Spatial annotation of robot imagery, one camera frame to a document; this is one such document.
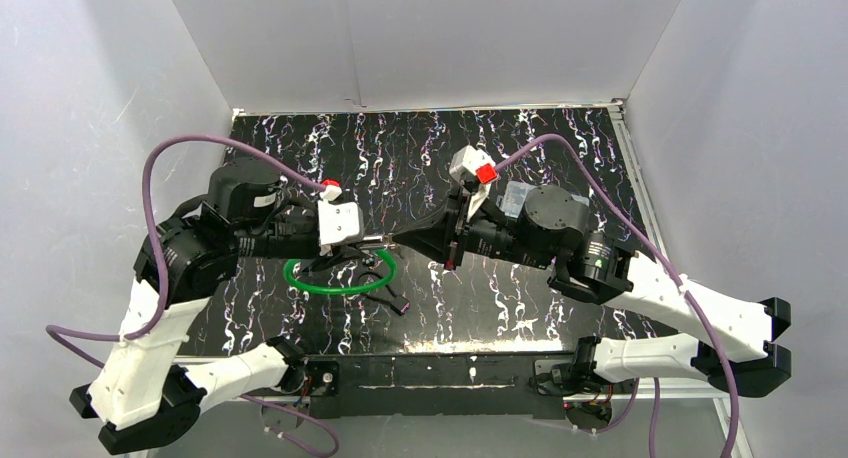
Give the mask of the green cable lock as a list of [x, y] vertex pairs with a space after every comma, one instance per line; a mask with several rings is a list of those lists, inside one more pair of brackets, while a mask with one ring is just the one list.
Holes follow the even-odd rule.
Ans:
[[327, 295], [327, 296], [342, 296], [342, 295], [357, 295], [363, 293], [369, 293], [375, 291], [380, 288], [387, 287], [397, 273], [397, 262], [396, 260], [389, 254], [388, 251], [380, 249], [376, 251], [376, 255], [385, 262], [389, 267], [389, 272], [383, 278], [377, 280], [376, 282], [364, 284], [364, 285], [354, 285], [349, 287], [340, 287], [340, 288], [332, 288], [327, 286], [319, 286], [312, 285], [308, 283], [303, 283], [298, 281], [294, 276], [295, 266], [300, 263], [299, 260], [290, 259], [287, 260], [283, 266], [283, 277], [286, 283], [299, 290], [308, 293]]

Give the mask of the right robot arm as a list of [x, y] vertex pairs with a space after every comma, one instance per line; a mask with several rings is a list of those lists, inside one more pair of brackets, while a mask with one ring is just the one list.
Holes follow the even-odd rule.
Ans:
[[468, 254], [546, 269], [549, 287], [567, 298], [673, 329], [659, 338], [581, 338], [569, 361], [537, 369], [530, 383], [539, 393], [569, 396], [632, 379], [688, 378], [761, 398], [791, 378], [791, 352], [777, 342], [791, 323], [785, 300], [743, 301], [672, 276], [653, 256], [590, 230], [588, 205], [554, 185], [532, 187], [513, 217], [490, 200], [478, 209], [471, 202], [457, 186], [392, 239], [448, 270]]

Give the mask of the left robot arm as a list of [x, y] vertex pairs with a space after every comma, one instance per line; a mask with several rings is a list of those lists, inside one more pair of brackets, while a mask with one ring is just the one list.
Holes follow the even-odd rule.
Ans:
[[260, 389], [305, 398], [336, 393], [338, 366], [313, 359], [283, 336], [200, 365], [175, 360], [241, 259], [322, 265], [357, 258], [365, 248], [361, 209], [342, 200], [337, 183], [321, 183], [317, 197], [306, 199], [283, 196], [283, 179], [297, 174], [273, 159], [236, 159], [144, 241], [110, 354], [97, 378], [70, 396], [82, 417], [101, 420], [98, 438], [109, 454], [167, 446], [205, 412]]

